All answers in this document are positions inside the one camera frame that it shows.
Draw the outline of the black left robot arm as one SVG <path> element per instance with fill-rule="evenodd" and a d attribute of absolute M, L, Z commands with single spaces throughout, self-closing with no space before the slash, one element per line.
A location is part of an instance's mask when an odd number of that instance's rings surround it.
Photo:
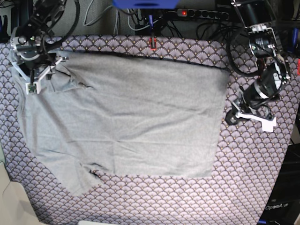
<path fill-rule="evenodd" d="M 268 104 L 279 99 L 280 91 L 290 79 L 288 62 L 281 54 L 280 41 L 272 27 L 272 22 L 276 20 L 275 13 L 267 0 L 232 0 L 231 5 L 243 27 L 227 40 L 229 63 L 237 74 L 243 77 L 255 76 L 257 79 L 247 89 L 240 88 L 225 121 L 228 125 L 237 125 L 251 119 L 262 124 L 275 122 Z M 258 70 L 252 73 L 241 71 L 231 53 L 232 42 L 236 41 L 243 30 L 247 31 L 250 51 L 256 57 Z"/>

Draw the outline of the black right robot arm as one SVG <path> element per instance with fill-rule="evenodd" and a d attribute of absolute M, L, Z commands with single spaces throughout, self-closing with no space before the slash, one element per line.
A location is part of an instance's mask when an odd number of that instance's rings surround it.
<path fill-rule="evenodd" d="M 59 48 L 73 33 L 80 17 L 80 3 L 75 0 L 75 20 L 59 41 L 46 42 L 53 36 L 53 27 L 66 8 L 65 0 L 38 0 L 28 21 L 13 30 L 10 38 L 11 64 L 25 81 L 33 83 L 46 69 L 52 70 L 59 63 L 59 56 L 52 50 Z"/>

